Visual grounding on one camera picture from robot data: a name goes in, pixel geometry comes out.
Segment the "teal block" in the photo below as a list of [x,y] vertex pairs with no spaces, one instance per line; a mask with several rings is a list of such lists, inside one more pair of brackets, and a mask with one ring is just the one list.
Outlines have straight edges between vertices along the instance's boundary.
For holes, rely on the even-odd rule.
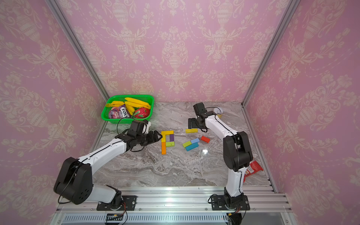
[[196,143],[193,143],[193,144],[185,147],[185,149],[186,149],[186,151],[190,151],[190,150],[195,149],[197,147],[199,147],[199,143],[196,142]]

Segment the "light blue block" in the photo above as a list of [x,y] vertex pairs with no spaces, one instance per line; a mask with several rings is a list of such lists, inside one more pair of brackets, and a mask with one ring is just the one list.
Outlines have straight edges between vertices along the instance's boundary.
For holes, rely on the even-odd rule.
[[200,142],[199,138],[195,138],[191,140],[191,143],[198,143],[198,142]]

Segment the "lime green block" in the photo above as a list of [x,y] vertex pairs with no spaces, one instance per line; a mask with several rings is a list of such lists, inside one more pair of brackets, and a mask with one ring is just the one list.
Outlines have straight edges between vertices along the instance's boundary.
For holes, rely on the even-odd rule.
[[190,146],[191,144],[192,144],[191,141],[185,142],[185,143],[183,144],[183,147],[186,148],[186,147]]
[[166,147],[174,147],[175,142],[166,142]]

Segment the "red block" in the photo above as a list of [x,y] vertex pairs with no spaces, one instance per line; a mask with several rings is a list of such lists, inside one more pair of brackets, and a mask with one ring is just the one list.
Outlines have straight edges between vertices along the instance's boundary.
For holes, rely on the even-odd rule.
[[203,142],[206,142],[206,143],[209,143],[209,142],[210,142],[210,139],[207,138],[207,137],[205,137],[205,136],[202,136],[202,137],[200,138],[200,140],[203,141]]

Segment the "long yellow block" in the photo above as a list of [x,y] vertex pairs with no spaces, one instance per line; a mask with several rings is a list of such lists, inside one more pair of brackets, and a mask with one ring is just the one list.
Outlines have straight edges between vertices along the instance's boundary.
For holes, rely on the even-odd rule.
[[172,134],[174,134],[174,131],[162,131],[161,134],[162,135],[172,135]]

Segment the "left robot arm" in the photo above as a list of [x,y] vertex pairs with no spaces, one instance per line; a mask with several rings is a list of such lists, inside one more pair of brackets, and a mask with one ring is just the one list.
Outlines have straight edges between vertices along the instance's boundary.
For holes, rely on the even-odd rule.
[[103,147],[78,158],[67,158],[56,179],[54,193],[75,205],[91,201],[107,204],[113,211],[124,207],[122,192],[109,185],[95,185],[93,175],[112,159],[134,147],[159,142],[163,136],[156,130],[151,131],[150,126],[147,120],[134,120],[130,128],[116,135]]

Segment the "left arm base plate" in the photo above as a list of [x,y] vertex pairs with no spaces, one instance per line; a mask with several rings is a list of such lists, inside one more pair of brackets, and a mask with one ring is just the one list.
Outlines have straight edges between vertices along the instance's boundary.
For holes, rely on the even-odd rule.
[[121,202],[113,203],[98,202],[97,211],[134,211],[137,204],[137,196],[121,196]]

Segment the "yellow-green long block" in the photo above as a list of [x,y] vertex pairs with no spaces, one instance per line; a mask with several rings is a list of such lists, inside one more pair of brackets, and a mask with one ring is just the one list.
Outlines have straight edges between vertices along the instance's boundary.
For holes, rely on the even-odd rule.
[[191,129],[186,129],[185,133],[190,134],[190,133],[197,133],[198,129],[197,128],[191,128]]

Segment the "orange block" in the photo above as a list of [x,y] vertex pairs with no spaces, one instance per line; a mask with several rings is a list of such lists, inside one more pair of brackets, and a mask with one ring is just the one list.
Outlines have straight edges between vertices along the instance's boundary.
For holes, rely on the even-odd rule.
[[166,142],[162,142],[162,143],[161,143],[161,154],[162,154],[162,155],[166,155],[166,153],[167,153]]

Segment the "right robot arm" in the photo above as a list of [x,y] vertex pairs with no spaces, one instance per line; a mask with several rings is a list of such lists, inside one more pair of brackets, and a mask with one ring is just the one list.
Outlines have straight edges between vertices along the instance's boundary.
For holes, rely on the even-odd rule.
[[223,141],[223,159],[228,167],[227,184],[223,195],[225,206],[230,210],[250,210],[248,197],[243,193],[246,170],[253,160],[247,133],[230,128],[215,112],[207,111],[202,102],[193,105],[193,108],[196,117],[188,119],[188,127],[211,130]]

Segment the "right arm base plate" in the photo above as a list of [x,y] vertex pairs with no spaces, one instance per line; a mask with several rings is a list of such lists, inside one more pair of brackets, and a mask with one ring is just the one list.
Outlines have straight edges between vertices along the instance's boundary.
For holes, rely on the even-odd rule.
[[236,203],[234,206],[228,206],[224,200],[224,196],[219,196],[213,194],[209,197],[208,203],[211,205],[213,211],[249,211],[250,205],[248,202],[248,197],[243,196],[243,199]]

